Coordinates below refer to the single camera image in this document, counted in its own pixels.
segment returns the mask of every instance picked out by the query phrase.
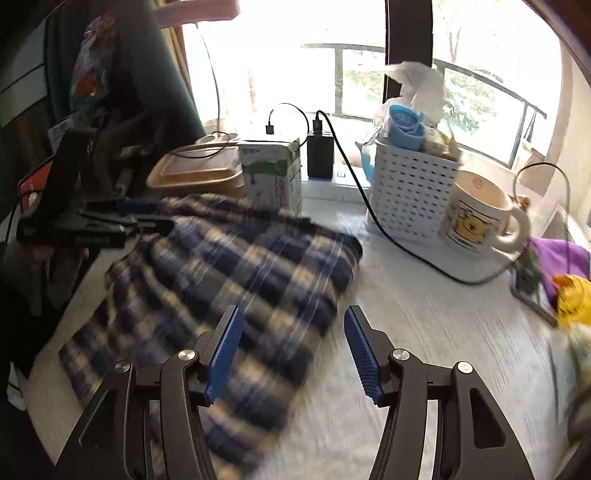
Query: blue gripper pad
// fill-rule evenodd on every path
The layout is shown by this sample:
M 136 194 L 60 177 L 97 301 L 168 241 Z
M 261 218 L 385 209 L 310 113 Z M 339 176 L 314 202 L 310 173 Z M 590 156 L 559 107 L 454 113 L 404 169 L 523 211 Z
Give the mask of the blue gripper pad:
M 230 366 L 234 360 L 241 336 L 242 310 L 236 308 L 209 364 L 207 388 L 203 394 L 209 404 L 212 404 L 226 387 Z
M 378 405 L 384 397 L 384 392 L 382 392 L 379 386 L 378 362 L 369 347 L 368 340 L 363 334 L 363 330 L 351 307 L 345 310 L 345 336 L 347 337 L 347 343 L 353 355 L 363 390 Z

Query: plaid shirt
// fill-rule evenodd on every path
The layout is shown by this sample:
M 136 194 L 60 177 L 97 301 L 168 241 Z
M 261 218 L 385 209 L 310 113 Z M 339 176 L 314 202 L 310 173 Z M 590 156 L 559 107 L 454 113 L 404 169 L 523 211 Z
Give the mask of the plaid shirt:
M 117 360 L 160 364 L 214 328 L 228 305 L 241 306 L 243 334 L 226 388 L 200 412 L 219 478 L 239 478 L 285 426 L 337 300 L 353 281 L 361 245 L 246 200 L 166 199 L 160 211 L 174 217 L 171 234 L 143 236 L 111 266 L 106 299 L 60 360 L 86 405 Z M 155 424 L 155 470 L 162 473 L 158 431 Z

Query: perforated plastic basket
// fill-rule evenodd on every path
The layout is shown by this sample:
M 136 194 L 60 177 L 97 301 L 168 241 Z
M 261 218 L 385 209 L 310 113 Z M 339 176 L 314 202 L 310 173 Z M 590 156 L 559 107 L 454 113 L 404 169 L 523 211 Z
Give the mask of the perforated plastic basket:
M 452 196 L 459 162 L 376 141 L 370 205 L 393 237 L 429 242 Z

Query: yellow curtain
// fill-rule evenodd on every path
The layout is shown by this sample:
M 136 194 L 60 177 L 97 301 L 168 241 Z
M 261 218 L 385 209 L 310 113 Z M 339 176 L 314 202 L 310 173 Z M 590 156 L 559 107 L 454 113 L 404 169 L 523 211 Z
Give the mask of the yellow curtain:
M 161 7 L 175 1 L 177 0 L 154 0 L 154 4 L 157 7 Z M 168 45 L 168 49 L 170 50 L 170 54 L 173 57 L 174 64 L 177 66 L 179 73 L 183 77 L 183 80 L 189 89 L 189 94 L 193 97 L 191 78 L 189 77 L 189 69 L 187 68 L 187 54 L 184 48 L 183 28 L 180 25 L 178 27 L 163 28 L 162 32 Z

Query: table surface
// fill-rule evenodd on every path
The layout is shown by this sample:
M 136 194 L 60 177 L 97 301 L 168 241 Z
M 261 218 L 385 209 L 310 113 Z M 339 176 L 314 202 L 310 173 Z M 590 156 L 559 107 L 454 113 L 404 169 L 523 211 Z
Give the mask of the table surface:
M 479 287 L 450 281 L 376 233 L 358 203 L 304 199 L 303 214 L 357 236 L 364 254 L 339 304 L 337 321 L 314 358 L 293 418 L 255 477 L 369 476 L 387 411 L 363 394 L 346 344 L 343 312 L 358 304 L 372 327 L 424 362 L 446 367 L 460 360 L 472 363 L 514 429 L 535 478 L 550 480 L 561 445 L 547 347 L 550 328 L 511 296 L 509 274 Z M 122 254 L 99 256 L 29 379 L 19 379 L 33 425 L 53 461 L 82 412 L 57 354 L 104 298 L 104 273 Z M 471 260 L 464 262 L 463 270 L 474 269 Z M 431 403 L 421 480 L 430 479 L 433 468 L 436 408 Z

